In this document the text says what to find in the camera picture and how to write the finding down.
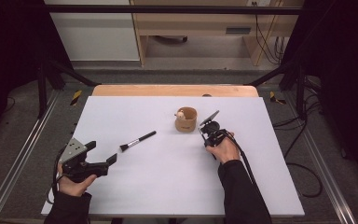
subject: gray floor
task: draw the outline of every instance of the gray floor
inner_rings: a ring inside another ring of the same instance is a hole
[[[189,38],[185,44],[155,39],[150,44],[154,47],[149,48],[148,64],[143,68],[130,63],[118,63],[119,66],[115,66],[115,69],[87,70],[88,67],[80,66],[78,71],[102,83],[243,84],[266,74],[275,66],[269,62],[263,62],[257,68],[251,66],[249,57],[243,50],[243,43],[238,38],[224,40],[217,37],[194,37]],[[238,48],[227,49],[225,45]],[[70,139],[87,96],[92,92],[92,88],[78,83],[67,75],[63,76],[67,81],[63,91],[53,91],[51,88],[48,90],[51,96],[58,94],[57,103],[43,131],[37,136],[29,157],[25,158],[26,162],[21,167],[18,179],[15,179],[15,185],[8,190],[10,194],[0,207],[0,223],[40,223],[43,219],[40,211],[45,201],[45,191],[49,188],[51,181],[54,158],[58,150]],[[276,86],[278,81],[277,77],[258,88],[260,96],[265,99],[272,123],[295,116],[290,104],[281,105],[269,100],[270,91],[274,91],[278,99],[288,102],[293,99],[292,91],[278,90]],[[76,105],[70,105],[77,90],[83,91],[79,101]],[[35,82],[17,88],[10,93],[10,97],[8,99],[9,110],[3,114],[0,121],[0,187],[21,153],[21,148],[27,141],[29,133],[37,123],[38,95]],[[345,222],[339,219],[334,200],[329,195],[329,190],[324,189],[316,198],[300,196],[306,213],[304,217],[274,218],[274,223],[358,223],[358,166],[355,161],[341,158],[340,145],[324,115],[319,112],[319,109],[316,109],[310,114],[308,131],[336,180],[344,202],[351,209],[355,222]],[[293,123],[286,128],[296,126],[297,124]],[[286,151],[298,132],[299,128],[276,131],[282,152]],[[314,171],[318,170],[310,154],[310,144],[306,142],[304,134],[294,145],[287,161],[300,163]],[[296,167],[290,166],[289,170],[299,192],[312,194],[317,191],[317,181],[312,175]],[[94,217],[93,220],[97,223],[97,220],[106,221],[107,219]],[[219,223],[220,221],[219,219],[193,218],[183,223]],[[125,223],[167,223],[167,220],[126,219]]]

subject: hand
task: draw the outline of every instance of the hand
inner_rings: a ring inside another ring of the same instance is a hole
[[[220,160],[223,164],[227,161],[239,160],[240,151],[237,149],[235,144],[227,137],[217,147],[207,146],[206,150],[214,154],[214,156]]]
[[[62,174],[62,164],[58,165],[58,172]],[[70,196],[81,197],[96,178],[97,175],[90,175],[83,182],[75,183],[68,177],[63,176],[58,182],[59,192]]]

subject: metal rail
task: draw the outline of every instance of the metal rail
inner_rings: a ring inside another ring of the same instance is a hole
[[[21,8],[55,13],[178,13],[302,15],[320,12],[302,7],[215,7],[215,6],[108,6],[108,5],[23,5]]]
[[[283,93],[285,99],[287,99],[293,113],[296,115],[296,107],[294,106],[294,98],[292,94]],[[304,132],[304,141],[307,145],[307,148],[312,158],[313,164],[324,184],[324,189],[327,195],[330,198],[331,203],[336,210],[337,216],[342,224],[355,224],[356,220],[349,208],[339,186],[331,173],[330,169],[327,167],[326,162],[324,161],[323,156],[321,155],[318,146],[310,134],[310,131],[306,128]]]
[[[13,165],[10,168],[10,171],[7,173],[7,176],[0,187],[0,212],[5,205],[10,192],[13,190],[17,180],[19,179],[21,171],[25,163],[27,162],[29,156],[31,155],[31,152],[34,149],[34,145],[36,144],[37,139],[43,131],[43,128],[45,127],[48,118],[50,117],[51,111],[53,110],[59,95],[60,91],[54,91],[53,94],[50,96],[48,102],[48,109],[45,115],[41,119],[38,119],[36,121],[31,133],[28,135],[27,140],[22,146],[22,149],[17,159],[14,161]]]

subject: metal bracket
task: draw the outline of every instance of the metal bracket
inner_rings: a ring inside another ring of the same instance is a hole
[[[82,152],[87,151],[87,147],[77,141],[75,138],[72,138],[65,150],[63,151],[59,163],[64,163],[71,160]]]

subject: cabinet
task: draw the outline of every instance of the cabinet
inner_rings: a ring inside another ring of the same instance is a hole
[[[48,5],[128,5],[126,0],[45,0]],[[72,62],[139,61],[130,13],[50,13]]]
[[[131,0],[139,6],[225,6],[246,7],[247,0]],[[269,7],[301,7],[303,0],[270,0]],[[147,39],[151,35],[242,35],[253,65],[259,65],[266,44],[261,34],[289,37],[296,24],[297,16],[257,16],[260,32],[256,40],[255,15],[211,15],[211,14],[153,14],[134,13],[134,27],[140,52],[141,64],[145,64]]]

